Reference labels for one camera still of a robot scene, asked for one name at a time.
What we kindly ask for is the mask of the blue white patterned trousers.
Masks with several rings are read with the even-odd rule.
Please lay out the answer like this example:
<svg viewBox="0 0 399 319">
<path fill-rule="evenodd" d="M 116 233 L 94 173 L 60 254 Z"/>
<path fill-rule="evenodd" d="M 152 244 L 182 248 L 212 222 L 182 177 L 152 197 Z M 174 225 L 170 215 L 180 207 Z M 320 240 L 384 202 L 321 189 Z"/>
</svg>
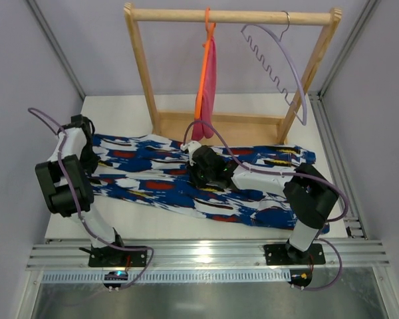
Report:
<svg viewBox="0 0 399 319">
<path fill-rule="evenodd" d="M 137 138 L 97 134 L 98 168 L 89 177 L 95 195 L 162 208 L 190 217 L 291 230 L 297 216 L 286 199 L 257 190 L 197 188 L 181 143 L 149 134 Z"/>
</svg>

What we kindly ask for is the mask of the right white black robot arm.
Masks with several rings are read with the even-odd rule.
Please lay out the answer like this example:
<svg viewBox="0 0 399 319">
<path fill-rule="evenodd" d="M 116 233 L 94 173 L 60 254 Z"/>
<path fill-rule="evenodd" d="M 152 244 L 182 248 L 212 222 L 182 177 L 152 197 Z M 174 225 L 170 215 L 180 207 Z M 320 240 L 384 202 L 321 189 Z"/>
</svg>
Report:
<svg viewBox="0 0 399 319">
<path fill-rule="evenodd" d="M 327 223 L 339 194 L 311 164 L 267 168 L 228 161 L 211 147 L 191 141 L 181 146 L 188 154 L 187 169 L 196 186 L 262 191 L 285 198 L 297 222 L 285 244 L 287 257 L 300 264 L 309 261 L 309 249 Z"/>
</svg>

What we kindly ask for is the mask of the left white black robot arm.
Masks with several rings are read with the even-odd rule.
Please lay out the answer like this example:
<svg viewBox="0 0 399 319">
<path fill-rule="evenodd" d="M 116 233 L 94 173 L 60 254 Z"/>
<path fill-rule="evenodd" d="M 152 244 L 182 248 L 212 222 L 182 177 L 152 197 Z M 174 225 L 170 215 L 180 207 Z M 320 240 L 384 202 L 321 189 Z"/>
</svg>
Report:
<svg viewBox="0 0 399 319">
<path fill-rule="evenodd" d="M 35 166 L 45 203 L 52 214 L 70 219 L 90 239 L 90 254 L 99 258 L 124 246 L 121 236 L 94 206 L 89 177 L 98 167 L 93 151 L 94 125 L 82 114 L 57 130 L 57 146 L 47 161 Z"/>
</svg>

